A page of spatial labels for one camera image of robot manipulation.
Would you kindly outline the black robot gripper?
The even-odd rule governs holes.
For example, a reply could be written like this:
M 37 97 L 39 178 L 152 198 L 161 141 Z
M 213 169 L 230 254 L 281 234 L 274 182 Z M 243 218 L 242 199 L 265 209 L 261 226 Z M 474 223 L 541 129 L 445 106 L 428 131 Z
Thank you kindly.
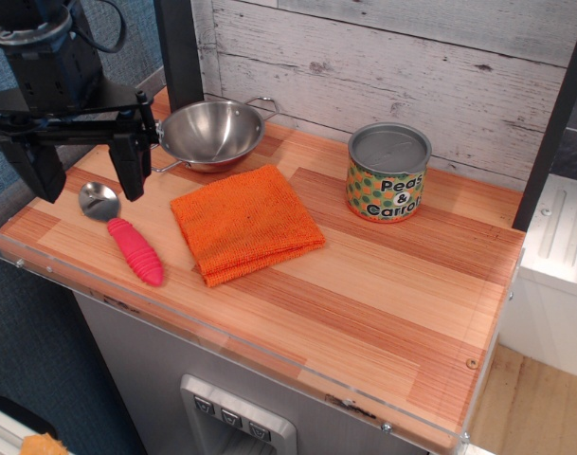
M 0 32 L 15 87 L 0 91 L 0 151 L 33 193 L 54 203 L 66 173 L 57 145 L 99 145 L 109 154 L 125 197 L 144 194 L 157 143 L 151 101 L 112 82 L 81 32 Z

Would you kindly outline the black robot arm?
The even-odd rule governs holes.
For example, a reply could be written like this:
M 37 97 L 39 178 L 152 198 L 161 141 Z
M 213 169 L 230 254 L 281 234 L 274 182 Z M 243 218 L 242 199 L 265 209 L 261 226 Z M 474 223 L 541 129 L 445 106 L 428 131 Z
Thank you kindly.
M 0 1 L 0 49 L 17 82 L 0 91 L 0 151 L 36 196 L 66 180 L 59 145 L 107 145 L 127 199 L 144 193 L 156 125 L 147 95 L 109 81 L 78 1 Z

